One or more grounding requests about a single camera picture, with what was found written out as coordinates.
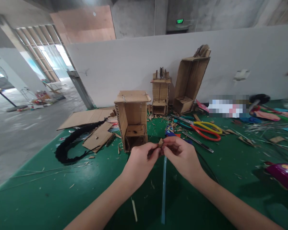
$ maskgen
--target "cardboard box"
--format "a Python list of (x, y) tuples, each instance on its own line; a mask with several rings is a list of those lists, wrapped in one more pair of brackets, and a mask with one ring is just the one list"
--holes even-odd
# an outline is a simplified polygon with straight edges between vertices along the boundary
[(125, 152), (148, 141), (146, 103), (150, 100), (145, 91), (130, 90), (120, 91), (114, 102)]
[(178, 113), (191, 111), (210, 60), (211, 50), (203, 56), (187, 57), (180, 61), (173, 107)]
[(76, 112), (71, 114), (57, 130), (88, 125), (114, 116), (114, 111), (107, 108)]
[(153, 74), (150, 81), (153, 84), (152, 114), (167, 115), (171, 79), (165, 72), (164, 79), (157, 79), (158, 72)]

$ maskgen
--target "black pole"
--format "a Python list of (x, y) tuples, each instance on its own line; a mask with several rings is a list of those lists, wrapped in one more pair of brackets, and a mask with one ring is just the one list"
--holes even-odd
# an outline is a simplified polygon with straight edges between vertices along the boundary
[(5, 95), (3, 95), (3, 93), (0, 91), (0, 94), (9, 102), (11, 103), (13, 106), (17, 107), (13, 102), (11, 102)]

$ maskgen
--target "scissor blade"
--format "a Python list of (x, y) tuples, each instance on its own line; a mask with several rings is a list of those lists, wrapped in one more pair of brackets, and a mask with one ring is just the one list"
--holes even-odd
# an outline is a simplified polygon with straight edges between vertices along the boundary
[(173, 115), (173, 114), (171, 114), (171, 115), (172, 115), (173, 117), (175, 117), (175, 118), (177, 118), (177, 119), (179, 119), (179, 120), (181, 120), (181, 121), (184, 121), (184, 122), (186, 122), (186, 123), (189, 123), (189, 124), (191, 124), (191, 125), (194, 124), (194, 122), (192, 122), (192, 121), (190, 121), (190, 120), (187, 120), (187, 119), (184, 119), (184, 118), (178, 117), (178, 116)]

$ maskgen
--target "forearm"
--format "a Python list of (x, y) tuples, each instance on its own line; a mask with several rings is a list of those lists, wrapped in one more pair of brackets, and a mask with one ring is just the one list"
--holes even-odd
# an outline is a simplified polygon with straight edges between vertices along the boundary
[(116, 210), (134, 190), (119, 176), (93, 203), (83, 210), (65, 230), (103, 229)]
[(194, 185), (194, 187), (213, 203), (237, 229), (282, 229), (279, 225), (214, 182), (206, 174), (202, 181), (197, 183), (197, 186)]

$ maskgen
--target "hand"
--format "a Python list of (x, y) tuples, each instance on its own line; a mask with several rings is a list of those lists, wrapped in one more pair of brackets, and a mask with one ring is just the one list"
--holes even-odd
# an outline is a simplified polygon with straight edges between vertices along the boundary
[[(128, 183), (132, 193), (134, 193), (143, 184), (156, 163), (161, 151), (161, 149), (157, 147), (158, 144), (148, 142), (144, 145), (132, 148), (129, 160), (121, 174), (123, 181)], [(150, 158), (147, 159), (148, 152), (151, 149), (155, 150)]]
[(198, 160), (195, 148), (179, 137), (163, 139), (162, 151), (178, 172), (194, 187), (207, 177)]

